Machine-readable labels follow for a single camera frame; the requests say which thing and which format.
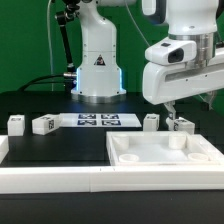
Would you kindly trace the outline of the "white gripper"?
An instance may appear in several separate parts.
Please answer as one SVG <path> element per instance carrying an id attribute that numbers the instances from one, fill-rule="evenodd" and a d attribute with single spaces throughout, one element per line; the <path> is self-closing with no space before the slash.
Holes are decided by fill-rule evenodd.
<path id="1" fill-rule="evenodd" d="M 165 103 L 171 120 L 176 119 L 174 100 L 208 92 L 206 101 L 212 110 L 217 96 L 215 90 L 223 88 L 224 48 L 218 48 L 204 68 L 187 70 L 185 63 L 170 66 L 148 63 L 143 71 L 143 97 L 154 105 Z"/>

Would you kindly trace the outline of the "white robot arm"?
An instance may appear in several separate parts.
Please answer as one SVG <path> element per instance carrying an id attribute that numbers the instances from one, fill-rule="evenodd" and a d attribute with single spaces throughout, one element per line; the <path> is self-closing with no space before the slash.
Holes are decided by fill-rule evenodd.
<path id="1" fill-rule="evenodd" d="M 72 94 L 83 101 L 108 102 L 125 91 L 116 64 L 116 28 L 97 8 L 136 0 L 77 1 L 74 13 L 81 22 L 83 58 Z M 145 51 L 143 96 L 153 105 L 165 105 L 174 119 L 176 100 L 224 88 L 224 47 L 216 42 L 224 0 L 141 2 L 151 22 L 169 26 L 168 36 Z"/>

